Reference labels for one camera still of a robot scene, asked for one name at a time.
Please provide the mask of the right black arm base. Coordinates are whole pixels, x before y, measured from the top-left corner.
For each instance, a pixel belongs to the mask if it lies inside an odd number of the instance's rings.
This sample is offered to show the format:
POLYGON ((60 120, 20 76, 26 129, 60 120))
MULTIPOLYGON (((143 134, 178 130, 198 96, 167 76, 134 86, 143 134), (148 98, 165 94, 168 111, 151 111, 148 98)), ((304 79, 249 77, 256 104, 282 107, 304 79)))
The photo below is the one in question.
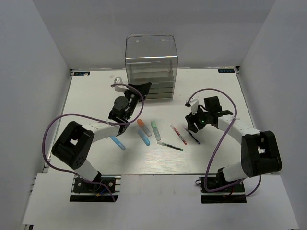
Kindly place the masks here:
POLYGON ((201 189, 202 204, 231 204, 246 203, 245 187, 242 182, 217 192, 208 192, 204 187, 205 177, 199 177, 195 185, 201 189))

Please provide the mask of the blue gel pen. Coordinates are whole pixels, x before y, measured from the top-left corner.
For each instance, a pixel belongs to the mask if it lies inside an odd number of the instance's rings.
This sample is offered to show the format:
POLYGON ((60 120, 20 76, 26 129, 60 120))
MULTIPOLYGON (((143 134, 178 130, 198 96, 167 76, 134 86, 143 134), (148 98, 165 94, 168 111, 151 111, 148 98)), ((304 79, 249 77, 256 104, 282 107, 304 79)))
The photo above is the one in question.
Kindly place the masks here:
POLYGON ((196 139, 196 137, 184 125, 182 125, 182 128, 196 141, 197 144, 200 144, 198 139, 196 139))

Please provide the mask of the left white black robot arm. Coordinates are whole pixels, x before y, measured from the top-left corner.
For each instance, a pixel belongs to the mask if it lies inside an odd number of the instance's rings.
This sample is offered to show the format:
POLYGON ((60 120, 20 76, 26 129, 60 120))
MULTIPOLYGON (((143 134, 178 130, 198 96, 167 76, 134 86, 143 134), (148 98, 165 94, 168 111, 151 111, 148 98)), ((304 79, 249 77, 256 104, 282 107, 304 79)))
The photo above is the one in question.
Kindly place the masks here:
POLYGON ((90 191, 101 187, 101 173, 87 160, 91 145, 99 140, 122 135, 128 126, 133 112, 139 102, 144 103, 152 84, 141 85, 115 83, 112 87, 125 87, 124 95, 114 100, 108 120, 101 121, 85 115, 79 115, 94 120, 95 123, 81 125, 75 121, 69 122, 55 144, 51 153, 69 166, 72 173, 85 181, 90 191))

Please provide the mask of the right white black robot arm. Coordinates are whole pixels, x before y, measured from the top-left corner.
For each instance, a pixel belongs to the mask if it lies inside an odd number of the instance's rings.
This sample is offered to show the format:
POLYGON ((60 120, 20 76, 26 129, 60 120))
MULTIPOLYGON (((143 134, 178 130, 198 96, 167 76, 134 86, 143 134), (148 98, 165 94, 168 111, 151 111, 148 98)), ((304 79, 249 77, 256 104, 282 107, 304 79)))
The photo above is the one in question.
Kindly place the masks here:
POLYGON ((191 112, 185 117, 188 130, 197 133, 206 125, 223 131, 222 137, 231 136, 241 146, 240 161, 220 168, 213 182, 204 177, 206 192, 228 191, 246 178, 278 172, 282 161, 276 141, 271 131, 259 131, 235 117, 236 113, 223 110, 217 96, 204 99, 201 105, 197 99, 189 99, 185 106, 191 112))

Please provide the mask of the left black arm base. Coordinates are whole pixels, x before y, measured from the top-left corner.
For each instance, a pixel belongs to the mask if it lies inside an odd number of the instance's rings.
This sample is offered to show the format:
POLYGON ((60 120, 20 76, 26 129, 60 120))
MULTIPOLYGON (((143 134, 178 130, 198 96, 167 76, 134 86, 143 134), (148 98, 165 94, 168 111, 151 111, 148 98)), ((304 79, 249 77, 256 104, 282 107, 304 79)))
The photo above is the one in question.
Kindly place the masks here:
POLYGON ((103 175, 101 183, 109 188, 114 199, 104 186, 86 183, 75 176, 71 188, 70 202, 112 203, 117 201, 120 192, 121 176, 103 175))

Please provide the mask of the red gel pen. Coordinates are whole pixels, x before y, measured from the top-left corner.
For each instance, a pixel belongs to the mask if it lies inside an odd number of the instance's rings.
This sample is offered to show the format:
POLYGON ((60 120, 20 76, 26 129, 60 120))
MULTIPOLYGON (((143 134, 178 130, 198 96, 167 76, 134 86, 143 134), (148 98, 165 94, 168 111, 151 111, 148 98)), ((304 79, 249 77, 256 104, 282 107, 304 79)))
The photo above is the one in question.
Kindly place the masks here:
POLYGON ((178 135, 178 137, 181 139, 181 141, 187 145, 187 142, 184 140, 184 138, 182 137, 182 135, 179 133, 179 131, 175 128, 175 126, 173 124, 170 124, 170 127, 172 128, 172 130, 178 135))

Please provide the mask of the clear acrylic drawer organizer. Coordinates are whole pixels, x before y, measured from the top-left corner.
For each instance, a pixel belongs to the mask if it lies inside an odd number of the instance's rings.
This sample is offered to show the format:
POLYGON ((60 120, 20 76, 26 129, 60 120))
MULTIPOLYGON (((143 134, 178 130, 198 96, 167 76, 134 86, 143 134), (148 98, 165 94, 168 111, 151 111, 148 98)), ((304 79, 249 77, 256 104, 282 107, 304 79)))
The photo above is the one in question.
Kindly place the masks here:
POLYGON ((172 99, 178 54, 170 34, 136 34, 126 38, 125 68, 129 84, 150 82, 148 99, 172 99))

